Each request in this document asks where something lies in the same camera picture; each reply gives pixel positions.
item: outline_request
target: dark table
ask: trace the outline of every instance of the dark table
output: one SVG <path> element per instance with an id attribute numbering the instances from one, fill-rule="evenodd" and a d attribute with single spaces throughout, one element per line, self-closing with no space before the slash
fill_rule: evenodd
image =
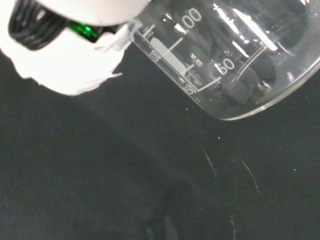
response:
<path id="1" fill-rule="evenodd" d="M 226 122 L 131 46 L 67 97 L 0 56 L 0 239 L 320 238 L 320 75 Z"/>

